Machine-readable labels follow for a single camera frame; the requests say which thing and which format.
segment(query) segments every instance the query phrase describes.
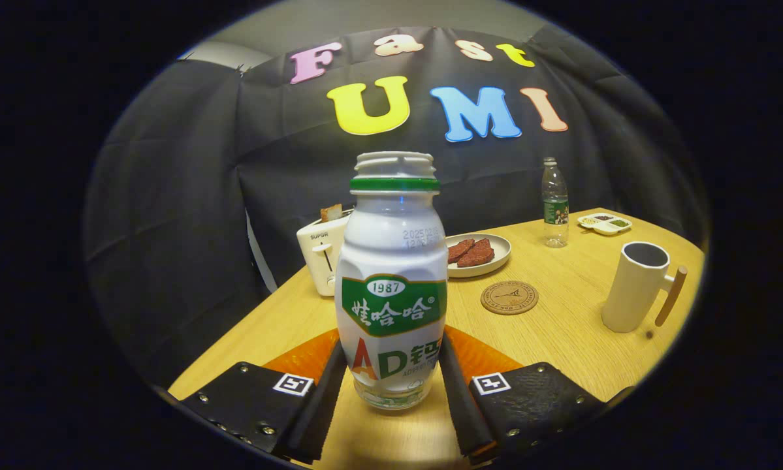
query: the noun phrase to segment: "letter m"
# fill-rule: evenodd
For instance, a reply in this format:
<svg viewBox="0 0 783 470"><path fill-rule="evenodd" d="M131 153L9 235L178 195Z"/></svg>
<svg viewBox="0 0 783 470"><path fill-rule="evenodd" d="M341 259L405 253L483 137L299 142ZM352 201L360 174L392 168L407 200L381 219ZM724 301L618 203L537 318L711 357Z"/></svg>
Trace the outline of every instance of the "letter m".
<svg viewBox="0 0 783 470"><path fill-rule="evenodd" d="M464 120L481 137L487 137L487 128L492 120L493 136L499 138L522 136L522 130L513 123L513 117L504 102L504 90L485 86L478 91L478 103L473 103L459 89L453 86L433 88L430 95L441 101L446 113L449 132L446 140L463 142L472 139L472 132Z"/></svg>

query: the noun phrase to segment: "white bottle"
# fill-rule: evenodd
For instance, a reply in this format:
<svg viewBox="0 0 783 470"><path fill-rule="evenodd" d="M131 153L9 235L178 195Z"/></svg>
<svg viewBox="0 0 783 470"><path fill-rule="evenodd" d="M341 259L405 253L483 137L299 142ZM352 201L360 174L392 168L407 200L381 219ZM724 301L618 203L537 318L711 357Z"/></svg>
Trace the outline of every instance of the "white bottle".
<svg viewBox="0 0 783 470"><path fill-rule="evenodd" d="M336 320L362 399L403 409L431 386L446 314L449 250L432 206L431 155L359 155L357 196L336 270Z"/></svg>
<svg viewBox="0 0 783 470"><path fill-rule="evenodd" d="M558 249L568 243L568 189L565 178L552 157L544 159L545 172L541 192L543 193L543 218L545 223L545 244Z"/></svg>

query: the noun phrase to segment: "toaster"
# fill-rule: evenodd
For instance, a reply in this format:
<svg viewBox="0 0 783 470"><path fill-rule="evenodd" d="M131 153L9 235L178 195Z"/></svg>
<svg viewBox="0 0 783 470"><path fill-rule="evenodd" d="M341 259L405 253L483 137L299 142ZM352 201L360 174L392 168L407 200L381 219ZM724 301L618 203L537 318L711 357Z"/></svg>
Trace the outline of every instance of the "toaster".
<svg viewBox="0 0 783 470"><path fill-rule="evenodd" d="M304 262L320 295L331 297L336 285L336 262L344 241L344 227L353 209L342 211L337 220L316 220L295 233Z"/></svg>

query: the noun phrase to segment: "plate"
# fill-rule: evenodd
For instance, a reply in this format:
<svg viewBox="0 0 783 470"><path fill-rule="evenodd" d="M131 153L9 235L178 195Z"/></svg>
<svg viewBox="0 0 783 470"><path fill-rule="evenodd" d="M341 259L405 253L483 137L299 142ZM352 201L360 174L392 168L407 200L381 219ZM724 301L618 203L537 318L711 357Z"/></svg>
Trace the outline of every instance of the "plate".
<svg viewBox="0 0 783 470"><path fill-rule="evenodd" d="M508 258L510 258L510 242L507 239L499 237L498 235L491 235L490 233L466 233L465 235L453 235L446 237L446 247L457 245L458 243L472 238L475 241L481 240L481 238L487 238L490 240L490 247L493 249L492 261L479 264L478 266L470 266L467 268L458 268L457 262L449 265L449 277L473 277L481 276L481 274L492 273L498 268L501 268Z"/></svg>
<svg viewBox="0 0 783 470"><path fill-rule="evenodd" d="M597 218L597 216L606 216L611 218L608 220L600 220ZM618 227L612 223L616 220L623 221L629 225L626 227ZM632 228L632 221L613 214L606 214L606 212L595 212L594 214L588 214L588 216L583 216L577 219L577 222L580 224L580 226L592 228L594 229L594 232L600 233L602 235L615 235L617 232L623 232L624 230L629 230Z"/></svg>

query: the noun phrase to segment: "water bottle label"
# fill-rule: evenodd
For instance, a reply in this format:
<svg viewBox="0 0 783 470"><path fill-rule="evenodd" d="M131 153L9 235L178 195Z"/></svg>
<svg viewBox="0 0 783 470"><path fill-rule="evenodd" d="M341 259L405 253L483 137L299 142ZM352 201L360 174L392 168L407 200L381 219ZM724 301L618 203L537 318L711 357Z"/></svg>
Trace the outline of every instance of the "water bottle label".
<svg viewBox="0 0 783 470"><path fill-rule="evenodd" d="M567 200L561 200L560 202L547 202L547 200L544 200L543 205L545 223L553 223L556 225L568 223Z"/></svg>

